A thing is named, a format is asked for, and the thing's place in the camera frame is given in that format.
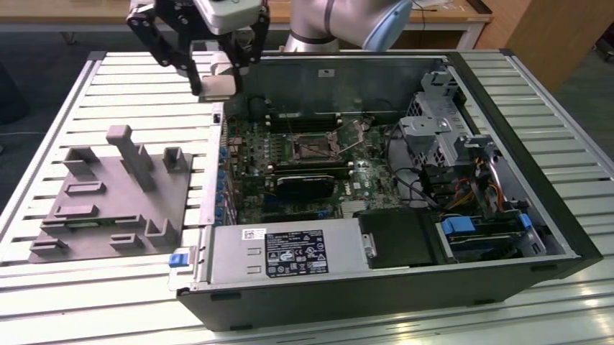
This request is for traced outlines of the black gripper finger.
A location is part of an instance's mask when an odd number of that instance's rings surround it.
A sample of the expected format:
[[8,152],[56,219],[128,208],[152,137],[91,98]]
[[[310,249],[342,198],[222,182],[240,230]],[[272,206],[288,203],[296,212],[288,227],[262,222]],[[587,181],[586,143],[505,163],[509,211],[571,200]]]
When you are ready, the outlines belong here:
[[256,22],[250,26],[252,38],[247,44],[240,44],[234,33],[226,34],[220,40],[219,45],[231,64],[231,75],[234,76],[234,85],[236,88],[235,93],[240,93],[244,89],[242,75],[248,72],[251,65],[260,62],[270,23],[270,8],[262,7]]
[[203,86],[190,50],[175,48],[163,37],[155,25],[155,7],[134,7],[126,22],[160,66],[172,66],[178,74],[188,79],[192,95],[200,95]]

